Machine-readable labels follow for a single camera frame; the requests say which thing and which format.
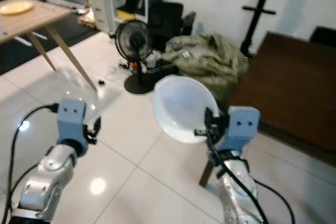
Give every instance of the green fabric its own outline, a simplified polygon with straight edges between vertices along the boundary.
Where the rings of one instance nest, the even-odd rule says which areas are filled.
[[[227,108],[248,69],[248,60],[238,47],[216,33],[175,37],[167,42],[162,58],[175,64],[181,75],[205,85],[221,109]]]

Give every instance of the fan base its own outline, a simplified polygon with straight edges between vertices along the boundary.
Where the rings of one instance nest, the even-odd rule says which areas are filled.
[[[145,94],[154,89],[155,82],[149,79],[145,73],[142,74],[143,81],[139,83],[138,74],[129,76],[124,82],[124,88],[132,94]]]

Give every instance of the black pole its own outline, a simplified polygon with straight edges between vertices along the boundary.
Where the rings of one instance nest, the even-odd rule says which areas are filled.
[[[271,11],[271,10],[264,10],[264,5],[265,5],[266,0],[259,0],[257,7],[253,8],[253,7],[249,7],[249,6],[243,6],[243,9],[245,10],[253,10],[254,11],[254,15],[253,18],[251,20],[250,26],[247,30],[246,36],[244,41],[242,42],[242,45],[240,46],[240,51],[246,56],[250,58],[249,52],[248,52],[248,48],[251,45],[252,42],[252,37],[253,34],[256,30],[257,24],[259,22],[259,18],[261,16],[262,13],[266,13],[266,14],[276,14],[276,12]]]

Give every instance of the white bowl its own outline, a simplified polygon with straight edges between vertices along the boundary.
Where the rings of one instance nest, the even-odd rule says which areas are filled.
[[[180,76],[160,80],[154,89],[156,121],[171,138],[183,143],[202,143],[206,137],[195,136],[194,130],[205,130],[204,113],[208,107],[219,115],[217,103],[200,82]]]

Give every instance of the fan stand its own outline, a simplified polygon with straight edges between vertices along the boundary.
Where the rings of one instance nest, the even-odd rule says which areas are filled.
[[[154,89],[155,82],[148,78],[146,73],[142,72],[140,57],[135,61],[138,67],[138,73],[129,76],[124,82],[124,88],[132,94],[145,94]]]

